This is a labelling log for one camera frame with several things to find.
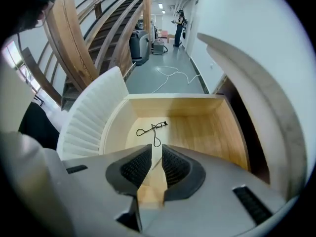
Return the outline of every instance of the staircase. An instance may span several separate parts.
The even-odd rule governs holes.
[[[115,1],[113,4],[111,4],[105,11],[102,12],[102,14],[96,19],[94,24],[90,27],[89,31],[92,29],[92,27],[97,23],[97,21],[106,13],[112,5],[114,5],[117,1]],[[107,71],[110,68],[110,62],[111,58],[113,59],[113,52],[115,50],[115,47],[117,46],[117,43],[121,37],[121,34],[123,31],[126,31],[126,25],[131,20],[132,17],[140,17],[140,13],[138,15],[135,15],[135,11],[137,8],[142,4],[143,0],[126,0],[123,2],[112,14],[111,16],[106,20],[106,22],[103,24],[95,38],[93,39],[92,44],[89,47],[89,54],[91,56],[91,59],[93,63],[95,64],[97,56],[100,52],[101,46],[104,43],[106,37],[108,36],[110,30],[115,25],[116,21],[119,19],[119,17],[129,8],[131,4],[135,4],[132,8],[129,8],[130,11],[127,13],[125,18],[122,20],[120,25],[117,27],[115,34],[112,37],[112,40],[109,45],[107,45],[107,49],[105,52],[105,55],[103,56],[103,60],[101,61],[101,67],[99,70],[99,75],[103,74],[105,71]],[[71,82],[69,78],[66,78],[65,80],[65,86],[62,96],[62,110],[69,111],[75,100],[79,97],[81,92],[77,90],[74,86],[74,84]]]

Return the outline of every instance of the white cable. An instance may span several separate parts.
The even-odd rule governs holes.
[[[173,72],[173,73],[170,74],[170,75],[166,75],[166,74],[164,74],[163,72],[161,72],[161,71],[159,70],[159,68],[171,68],[171,69],[175,69],[176,71]],[[177,68],[175,68],[175,67],[163,66],[163,67],[158,67],[158,68],[156,68],[156,70],[157,70],[159,73],[161,73],[161,74],[163,74],[164,76],[166,76],[166,77],[167,77],[167,80],[166,80],[158,89],[156,89],[153,93],[156,93],[162,86],[164,86],[164,85],[168,82],[169,77],[171,77],[171,76],[173,76],[173,75],[175,75],[175,74],[177,74],[177,73],[179,73],[179,74],[184,74],[184,75],[186,76],[187,81],[188,81],[188,85],[189,85],[196,77],[201,76],[201,75],[196,75],[195,77],[193,77],[193,79],[192,79],[191,81],[189,81],[188,76],[187,76],[185,73],[183,73],[183,72],[179,72],[179,70],[178,70]]]

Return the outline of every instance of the hallway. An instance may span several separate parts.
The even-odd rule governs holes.
[[[138,66],[131,73],[126,81],[126,86],[130,94],[152,93],[157,90],[167,77],[157,71],[157,68],[170,66],[179,69],[188,76],[189,81],[196,76],[196,72],[186,54],[184,47],[174,48],[172,44],[165,43],[168,52],[164,55],[150,55],[149,60],[142,66]],[[160,68],[162,73],[170,75],[176,70],[173,68]],[[196,77],[189,85],[183,74],[175,74],[169,77],[168,82],[156,93],[199,93],[204,91]]]

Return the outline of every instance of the baseboard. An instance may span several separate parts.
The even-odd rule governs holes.
[[[192,66],[193,66],[194,71],[196,72],[196,74],[197,74],[197,75],[200,75],[201,73],[199,72],[198,67],[196,66],[196,64],[195,64],[195,62],[194,62],[194,60],[193,60],[192,58],[190,58],[190,62],[191,62],[191,64],[192,64]],[[204,93],[205,93],[205,94],[209,94],[209,91],[208,91],[208,89],[207,89],[207,87],[206,87],[206,84],[205,84],[205,82],[204,82],[203,77],[198,77],[198,79],[199,79],[199,82],[201,83],[201,86],[202,86],[202,89],[203,89]]]
[[[124,82],[127,81],[127,79],[129,78],[130,74],[134,71],[135,68],[136,68],[136,63],[134,62],[133,65],[127,71],[127,73],[124,75],[124,77],[123,77]]]

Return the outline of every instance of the blue-gray floor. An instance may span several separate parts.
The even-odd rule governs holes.
[[[197,75],[183,47],[173,47],[168,43],[165,43],[165,45],[169,49],[167,53],[164,55],[151,54],[145,64],[136,67],[131,73],[126,81],[126,86],[130,94],[152,93],[161,86],[167,80],[167,77],[157,71],[159,67],[175,67],[179,69],[180,72],[185,73],[189,81]],[[176,71],[171,68],[160,68],[159,70],[166,75],[170,75]],[[185,75],[175,74],[169,77],[168,82],[156,93],[203,94],[204,92],[198,77],[188,85]]]

